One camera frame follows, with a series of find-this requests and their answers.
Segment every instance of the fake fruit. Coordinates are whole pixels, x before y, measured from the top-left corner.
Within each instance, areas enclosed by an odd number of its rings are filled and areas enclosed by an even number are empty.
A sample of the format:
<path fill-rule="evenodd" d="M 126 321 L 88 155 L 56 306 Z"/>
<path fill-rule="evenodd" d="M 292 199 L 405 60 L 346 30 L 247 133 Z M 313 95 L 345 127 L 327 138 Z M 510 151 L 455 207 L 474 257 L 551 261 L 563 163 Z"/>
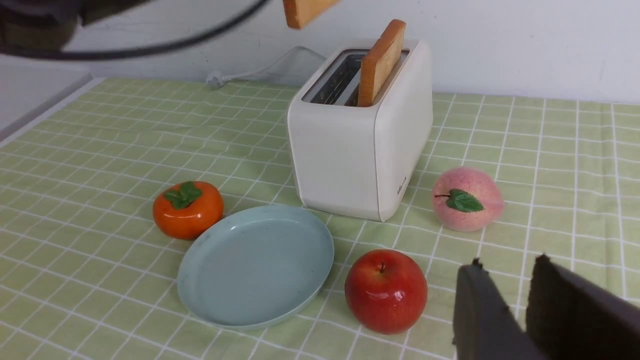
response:
<path fill-rule="evenodd" d="M 167 236 L 195 240 L 222 218 L 224 203 L 218 189 L 203 181 L 176 184 L 156 197 L 153 216 Z"/>
<path fill-rule="evenodd" d="M 361 256 L 344 283 L 347 306 L 362 325 L 380 334 L 412 327 L 427 304 L 427 280 L 402 252 L 376 249 Z"/>
<path fill-rule="evenodd" d="M 504 212 L 493 179 L 470 167 L 444 172 L 433 186 L 433 210 L 445 227 L 463 233 L 480 230 Z"/>

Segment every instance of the green checkered tablecloth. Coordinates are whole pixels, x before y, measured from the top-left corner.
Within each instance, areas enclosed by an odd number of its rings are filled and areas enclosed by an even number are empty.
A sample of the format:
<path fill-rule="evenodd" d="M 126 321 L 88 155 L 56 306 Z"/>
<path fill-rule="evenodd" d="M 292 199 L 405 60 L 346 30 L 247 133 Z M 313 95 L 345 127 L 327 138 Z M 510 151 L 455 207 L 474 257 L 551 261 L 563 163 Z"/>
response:
<path fill-rule="evenodd" d="M 456 271 L 480 256 L 522 323 L 541 252 L 640 305 L 640 106 L 435 94 L 429 142 L 387 223 L 313 211 L 335 264 L 298 316 L 221 331 L 191 316 L 175 277 L 188 241 L 162 235 L 154 197 L 200 179 L 228 213 L 299 206 L 285 110 L 296 89 L 235 82 L 106 79 L 0 149 L 0 358 L 452 359 Z M 443 229 L 429 189 L 461 164 L 507 202 L 485 230 Z M 363 253 L 390 247 L 422 267 L 429 299 L 406 334 L 349 313 L 343 284 Z"/>

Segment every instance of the bread slice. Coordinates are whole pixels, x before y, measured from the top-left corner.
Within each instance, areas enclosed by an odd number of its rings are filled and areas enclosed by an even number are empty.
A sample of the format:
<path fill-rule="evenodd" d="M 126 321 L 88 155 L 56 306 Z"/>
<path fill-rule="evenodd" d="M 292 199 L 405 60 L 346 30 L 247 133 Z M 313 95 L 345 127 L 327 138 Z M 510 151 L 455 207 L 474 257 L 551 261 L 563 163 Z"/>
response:
<path fill-rule="evenodd" d="M 406 23 L 394 19 L 376 41 L 371 50 L 362 58 L 360 67 L 360 89 L 358 90 L 358 106 L 373 105 L 373 100 L 382 84 L 393 70 L 404 45 Z"/>
<path fill-rule="evenodd" d="M 282 0 L 287 25 L 302 29 L 340 0 Z"/>

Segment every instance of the pink peach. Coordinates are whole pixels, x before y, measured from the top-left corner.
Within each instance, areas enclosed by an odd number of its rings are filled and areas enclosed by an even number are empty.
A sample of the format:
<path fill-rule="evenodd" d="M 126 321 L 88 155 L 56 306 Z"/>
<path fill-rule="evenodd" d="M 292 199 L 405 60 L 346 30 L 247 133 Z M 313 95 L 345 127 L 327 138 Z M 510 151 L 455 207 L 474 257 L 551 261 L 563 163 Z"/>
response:
<path fill-rule="evenodd" d="M 444 172 L 432 190 L 433 210 L 454 231 L 480 230 L 504 212 L 502 194 L 493 179 L 470 167 Z"/>

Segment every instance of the persimmon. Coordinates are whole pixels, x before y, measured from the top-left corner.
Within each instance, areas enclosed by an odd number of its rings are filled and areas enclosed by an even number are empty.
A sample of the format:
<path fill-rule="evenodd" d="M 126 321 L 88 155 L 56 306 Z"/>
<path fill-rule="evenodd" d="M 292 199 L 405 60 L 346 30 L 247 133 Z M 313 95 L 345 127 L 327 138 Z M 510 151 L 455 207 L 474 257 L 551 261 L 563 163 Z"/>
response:
<path fill-rule="evenodd" d="M 222 218 L 222 195 L 212 184 L 187 181 L 173 185 L 156 197 L 153 216 L 167 236 L 195 240 Z"/>

